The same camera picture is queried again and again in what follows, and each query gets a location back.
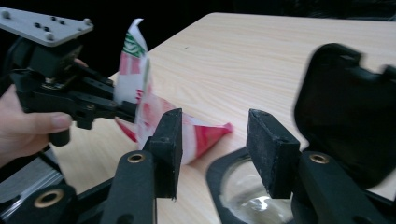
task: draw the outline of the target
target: green print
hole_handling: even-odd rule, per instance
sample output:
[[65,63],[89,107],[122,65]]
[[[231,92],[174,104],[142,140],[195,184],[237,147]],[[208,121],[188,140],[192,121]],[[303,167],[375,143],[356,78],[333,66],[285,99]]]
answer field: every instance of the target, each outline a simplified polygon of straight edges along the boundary
[[143,92],[147,92],[147,88],[149,85],[149,59],[146,62],[146,69],[144,70],[144,83],[143,83]]
[[145,53],[144,49],[134,40],[131,34],[126,34],[124,47],[122,49],[128,54],[134,55],[136,58],[140,58]]

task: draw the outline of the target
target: dark background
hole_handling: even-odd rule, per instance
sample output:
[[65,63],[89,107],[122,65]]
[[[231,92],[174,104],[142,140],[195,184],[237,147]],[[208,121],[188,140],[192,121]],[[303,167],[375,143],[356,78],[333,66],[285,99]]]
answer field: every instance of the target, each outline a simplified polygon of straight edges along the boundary
[[[381,21],[393,20],[396,12],[396,0],[2,0],[0,6],[91,19],[94,30],[78,38],[84,46],[79,58],[107,77],[119,69],[123,40],[135,18],[144,19],[139,28],[150,50],[211,12]],[[2,64],[16,36],[3,30],[0,36]]]

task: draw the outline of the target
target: screw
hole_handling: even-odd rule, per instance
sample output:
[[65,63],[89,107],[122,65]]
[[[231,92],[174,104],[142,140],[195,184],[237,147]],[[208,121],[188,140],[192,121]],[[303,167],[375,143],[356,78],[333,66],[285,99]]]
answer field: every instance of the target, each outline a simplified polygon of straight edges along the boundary
[[85,22],[85,24],[86,25],[92,25],[92,22],[91,22],[91,20],[90,19],[84,19],[84,22]]
[[48,39],[48,40],[54,39],[54,35],[51,32],[46,32],[46,33],[44,33],[44,35],[45,35],[46,39]]
[[7,10],[5,10],[5,9],[3,9],[3,10],[1,11],[1,16],[2,16],[4,19],[11,19],[11,15],[9,14],[9,11],[7,11]]

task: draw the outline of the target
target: red and white bag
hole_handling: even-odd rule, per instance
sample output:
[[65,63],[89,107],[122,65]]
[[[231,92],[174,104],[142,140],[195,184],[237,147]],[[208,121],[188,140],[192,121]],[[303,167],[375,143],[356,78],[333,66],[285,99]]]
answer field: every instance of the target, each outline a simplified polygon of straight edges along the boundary
[[[135,19],[125,36],[114,90],[114,100],[118,104],[122,101],[138,104],[135,123],[116,119],[123,132],[138,144],[138,149],[142,149],[148,138],[154,134],[163,113],[176,108],[153,93],[148,48],[137,26],[141,21],[142,19]],[[211,125],[183,113],[181,163],[187,164],[199,158],[224,134],[232,131],[231,123]]]

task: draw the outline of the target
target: screw hole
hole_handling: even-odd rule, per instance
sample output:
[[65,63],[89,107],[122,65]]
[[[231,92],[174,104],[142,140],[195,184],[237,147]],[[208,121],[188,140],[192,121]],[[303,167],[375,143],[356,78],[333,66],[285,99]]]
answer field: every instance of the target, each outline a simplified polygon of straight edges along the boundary
[[320,163],[320,164],[326,164],[329,162],[329,159],[327,157],[319,155],[319,154],[310,155],[309,158],[311,159],[311,161],[314,161],[314,162]]
[[143,154],[134,154],[130,157],[128,157],[128,162],[130,163],[138,163],[141,162],[145,159],[145,155]]
[[35,199],[35,207],[45,208],[59,202],[64,196],[64,191],[61,189],[52,189],[44,192],[37,199]]

